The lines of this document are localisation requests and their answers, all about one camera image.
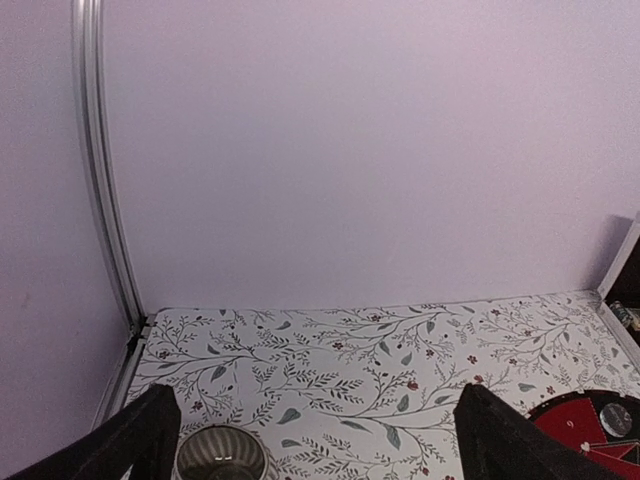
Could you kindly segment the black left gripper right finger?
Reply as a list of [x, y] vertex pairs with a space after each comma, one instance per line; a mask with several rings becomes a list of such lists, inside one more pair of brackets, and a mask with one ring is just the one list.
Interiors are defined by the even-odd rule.
[[465, 385], [454, 420], [465, 479], [620, 477], [552, 439], [482, 385]]

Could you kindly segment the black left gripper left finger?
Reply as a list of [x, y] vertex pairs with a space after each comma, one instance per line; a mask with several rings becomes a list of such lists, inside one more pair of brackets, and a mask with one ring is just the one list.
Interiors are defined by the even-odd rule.
[[154, 384], [85, 437], [11, 478], [169, 479], [180, 425], [173, 388]]

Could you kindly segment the black white dealer button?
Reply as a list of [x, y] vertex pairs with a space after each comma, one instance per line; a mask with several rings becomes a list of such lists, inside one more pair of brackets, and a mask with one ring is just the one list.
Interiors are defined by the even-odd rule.
[[632, 418], [626, 408], [619, 403], [606, 404], [599, 413], [603, 429], [615, 438], [626, 437], [632, 429]]

